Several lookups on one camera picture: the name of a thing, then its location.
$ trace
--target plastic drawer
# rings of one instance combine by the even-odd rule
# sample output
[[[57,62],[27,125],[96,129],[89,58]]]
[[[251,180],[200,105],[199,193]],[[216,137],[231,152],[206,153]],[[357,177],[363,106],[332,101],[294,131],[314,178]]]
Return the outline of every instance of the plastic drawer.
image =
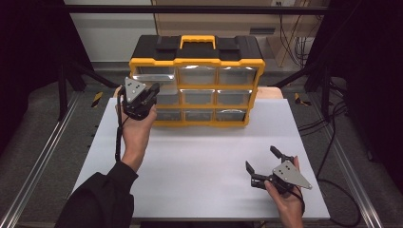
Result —
[[[181,89],[182,102],[185,105],[212,105],[214,89]]]
[[[138,74],[175,74],[175,68],[172,66],[137,66]]]
[[[179,67],[179,74],[184,85],[212,85],[216,81],[216,68],[211,66]]]
[[[158,105],[178,105],[179,104],[179,95],[157,95],[157,104]]]
[[[253,67],[220,67],[219,84],[221,85],[252,85],[257,70]]]
[[[217,90],[217,105],[248,105],[252,90]]]
[[[185,109],[184,119],[188,122],[210,122],[213,120],[213,109]]]
[[[245,114],[245,109],[216,109],[216,121],[243,122]]]
[[[173,121],[179,122],[182,120],[181,110],[174,108],[159,108],[157,109],[156,121]]]
[[[159,83],[159,94],[161,95],[172,95],[178,93],[177,81],[173,71],[172,74],[133,74],[132,78],[140,83],[146,84],[147,87],[151,87],[153,84]]]

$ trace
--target white table surface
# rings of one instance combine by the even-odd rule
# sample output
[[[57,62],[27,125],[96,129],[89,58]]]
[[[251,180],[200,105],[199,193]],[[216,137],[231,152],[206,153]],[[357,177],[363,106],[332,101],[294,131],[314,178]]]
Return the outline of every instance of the white table surface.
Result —
[[[95,172],[115,163],[117,116],[110,99],[76,189]],[[262,220],[278,218],[264,190],[250,186],[245,161],[262,175],[280,165],[274,145],[298,155],[301,174],[313,185],[302,188],[305,219],[328,219],[329,212],[285,99],[256,99],[246,127],[153,127],[139,178],[131,188],[136,219]]]

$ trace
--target black jacket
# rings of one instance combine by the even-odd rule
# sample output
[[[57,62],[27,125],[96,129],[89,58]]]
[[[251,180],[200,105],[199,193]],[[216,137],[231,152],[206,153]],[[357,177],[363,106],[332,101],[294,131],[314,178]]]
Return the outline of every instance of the black jacket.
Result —
[[[122,162],[107,175],[94,174],[68,199],[55,227],[129,227],[134,211],[130,188],[138,177]]]

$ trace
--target wire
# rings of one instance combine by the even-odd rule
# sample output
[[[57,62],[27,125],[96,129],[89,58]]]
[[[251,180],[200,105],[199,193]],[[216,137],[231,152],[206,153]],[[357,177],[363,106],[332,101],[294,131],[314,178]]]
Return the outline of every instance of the wire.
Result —
[[[308,40],[307,37],[311,35],[311,33],[317,28],[317,26],[320,24],[322,18],[318,15],[317,17],[317,23],[315,26],[309,31],[308,35],[304,38],[296,38],[295,44],[294,44],[294,53],[296,54],[297,59],[299,60],[299,65],[301,68],[305,67],[305,62],[308,60],[309,54],[305,54],[305,48],[306,48],[306,42],[312,42],[314,39]]]
[[[297,199],[299,199],[299,201],[301,201],[301,209],[302,209],[302,215],[305,213],[305,201],[303,200],[303,196],[302,196],[302,192],[301,190],[296,187],[296,189],[299,191],[300,195],[298,195],[297,193],[287,190],[288,193],[290,193],[291,195],[295,196]]]
[[[328,147],[326,148],[326,152],[325,152],[325,155],[324,155],[324,157],[323,157],[323,159],[322,159],[322,162],[320,163],[319,169],[318,169],[317,174],[316,174],[316,178],[317,178],[317,181],[322,181],[322,182],[326,182],[326,183],[332,184],[334,187],[336,187],[336,188],[338,188],[339,190],[341,190],[348,198],[350,198],[350,199],[352,200],[352,202],[353,202],[354,205],[355,205],[355,208],[356,208],[357,211],[358,211],[357,219],[355,220],[355,222],[354,222],[353,224],[343,224],[343,223],[341,223],[341,222],[339,222],[339,221],[334,220],[333,218],[330,218],[330,221],[332,221],[333,223],[335,223],[335,224],[337,224],[337,225],[339,225],[339,226],[342,226],[342,227],[356,227],[356,226],[358,225],[358,223],[361,221],[361,216],[360,216],[360,210],[359,210],[358,204],[356,203],[355,199],[354,199],[346,190],[344,190],[342,187],[340,187],[340,186],[337,185],[336,183],[331,182],[331,181],[329,181],[329,180],[325,180],[325,179],[320,179],[320,178],[319,178],[319,175],[320,175],[320,173],[321,173],[321,171],[322,171],[323,165],[324,165],[324,163],[326,162],[326,159],[327,159],[327,157],[328,157],[328,155],[329,155],[329,153],[330,153],[330,148],[331,148],[331,146],[332,146],[332,144],[333,144],[333,141],[335,140],[335,135],[336,135],[336,118],[335,118],[335,116],[336,116],[336,113],[337,113],[337,111],[338,111],[340,108],[345,107],[345,105],[342,106],[342,107],[340,107],[339,109],[337,109],[337,107],[338,107],[339,105],[343,104],[343,103],[344,103],[344,101],[341,101],[341,102],[337,103],[337,104],[335,105],[335,107],[333,108],[333,115],[332,115],[333,134],[332,134],[332,138],[331,138],[331,140],[330,140],[330,142],[329,142],[329,144],[328,144]]]
[[[340,114],[343,113],[343,112],[346,112],[346,110],[341,110],[341,111],[339,111],[340,109],[338,109],[338,110],[336,111],[336,116],[340,115]],[[324,122],[326,122],[326,120],[324,120],[324,119],[321,118],[321,119],[319,119],[319,120],[317,120],[317,121],[315,121],[315,122],[313,122],[313,123],[308,123],[308,124],[299,126],[299,127],[298,127],[298,131],[309,130],[309,129],[314,128],[315,126],[317,126],[317,125],[319,125],[319,124],[322,124],[322,123],[324,123]]]
[[[318,132],[318,131],[319,131],[320,129],[322,129],[323,127],[326,127],[328,124],[329,124],[329,123],[326,123],[325,125],[321,126],[320,128],[317,128],[316,130],[314,130],[314,131],[312,131],[312,132],[309,132],[309,133],[305,133],[305,134],[303,134],[303,135],[300,135],[300,137],[312,135],[312,134]]]
[[[287,36],[285,35],[285,31],[284,31],[284,28],[283,28],[283,26],[282,26],[282,14],[279,14],[278,17],[279,17],[279,40],[281,41],[281,44],[282,44],[282,46],[285,48],[285,50],[287,51],[287,53],[290,55],[290,57],[291,57],[291,59],[293,60],[293,62],[294,62],[296,65],[299,65],[298,61],[295,59],[295,57],[294,57],[294,55],[293,55],[293,53],[292,53],[292,51],[291,51],[290,43],[288,42]],[[287,46],[284,45],[284,41],[282,40],[282,35],[284,35],[285,43],[287,44]]]
[[[116,148],[115,148],[115,161],[119,162],[121,160],[121,139],[122,139],[122,135],[123,135],[123,131],[124,131],[124,124],[127,121],[127,118],[125,119],[125,121],[122,123],[122,106],[121,106],[121,96],[124,94],[125,92],[125,87],[122,86],[122,88],[119,90],[118,92],[118,97],[117,97],[117,101],[118,101],[118,128],[116,130]]]
[[[353,198],[352,195],[350,195],[345,189],[343,189],[342,187],[340,187],[338,184],[330,181],[330,180],[326,180],[326,179],[317,179],[317,181],[319,182],[325,182],[325,183],[329,183],[332,186],[338,188],[338,190],[342,191],[348,198],[350,198],[350,200],[354,203],[356,210],[358,211],[357,213],[357,218],[355,220],[355,222],[353,224],[343,224],[339,221],[334,220],[333,218],[330,218],[330,221],[332,221],[333,223],[339,225],[339,226],[343,226],[343,227],[356,227],[359,222],[361,221],[361,216],[359,214],[359,207],[358,204],[356,203],[355,199]]]

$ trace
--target wall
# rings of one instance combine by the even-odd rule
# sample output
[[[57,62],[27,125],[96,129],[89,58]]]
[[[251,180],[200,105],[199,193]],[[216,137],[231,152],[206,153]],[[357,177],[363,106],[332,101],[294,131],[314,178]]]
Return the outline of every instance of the wall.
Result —
[[[149,0],[65,0],[67,5],[151,5]],[[71,13],[91,62],[128,62],[142,34],[156,34],[153,14]]]

